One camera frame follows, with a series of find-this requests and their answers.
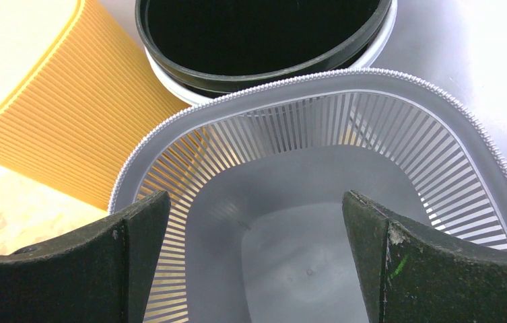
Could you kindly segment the grey plastic basket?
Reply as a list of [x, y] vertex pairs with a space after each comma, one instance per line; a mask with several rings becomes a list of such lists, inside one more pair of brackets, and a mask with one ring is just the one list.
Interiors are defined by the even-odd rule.
[[349, 190], [507, 252], [496, 144], [452, 95], [387, 69], [295, 77], [180, 111], [130, 154], [108, 210], [157, 190], [171, 207], [145, 322], [369, 321], [343, 220]]

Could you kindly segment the orange plastic mesh basket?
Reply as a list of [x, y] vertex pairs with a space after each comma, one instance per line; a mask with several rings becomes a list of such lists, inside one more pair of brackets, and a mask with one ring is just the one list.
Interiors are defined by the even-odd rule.
[[105, 209], [138, 142], [185, 107], [98, 1], [0, 1], [0, 166]]

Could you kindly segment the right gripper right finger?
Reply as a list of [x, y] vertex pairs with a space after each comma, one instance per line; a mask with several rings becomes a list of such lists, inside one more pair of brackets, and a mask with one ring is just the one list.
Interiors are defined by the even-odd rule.
[[507, 322], [507, 252], [387, 209], [357, 191], [343, 218], [371, 322]]

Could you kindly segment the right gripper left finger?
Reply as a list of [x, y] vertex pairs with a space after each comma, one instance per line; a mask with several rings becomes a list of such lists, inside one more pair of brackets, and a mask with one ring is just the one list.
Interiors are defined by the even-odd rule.
[[141, 322], [166, 233], [165, 191], [0, 255], [0, 322]]

